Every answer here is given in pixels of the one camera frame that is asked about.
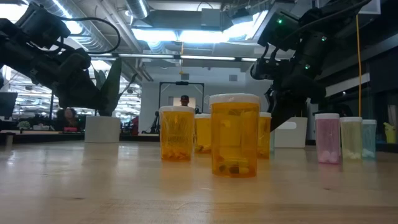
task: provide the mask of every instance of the table surface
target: table surface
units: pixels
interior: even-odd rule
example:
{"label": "table surface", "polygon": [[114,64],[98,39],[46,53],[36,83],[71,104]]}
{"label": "table surface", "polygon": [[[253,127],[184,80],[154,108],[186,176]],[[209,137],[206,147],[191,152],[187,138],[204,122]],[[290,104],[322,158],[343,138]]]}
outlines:
{"label": "table surface", "polygon": [[398,154],[329,166],[313,147],[276,149],[247,179],[212,175],[210,155],[159,158],[156,142],[14,145],[0,152],[0,222],[398,223]]}

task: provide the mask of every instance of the man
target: man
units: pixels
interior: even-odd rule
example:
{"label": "man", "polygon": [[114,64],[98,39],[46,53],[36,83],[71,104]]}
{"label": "man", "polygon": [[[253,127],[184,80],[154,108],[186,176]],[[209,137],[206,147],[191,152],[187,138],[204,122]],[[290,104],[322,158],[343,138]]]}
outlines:
{"label": "man", "polygon": [[181,102],[181,106],[188,106],[188,104],[189,104],[189,96],[182,95],[180,102]]}

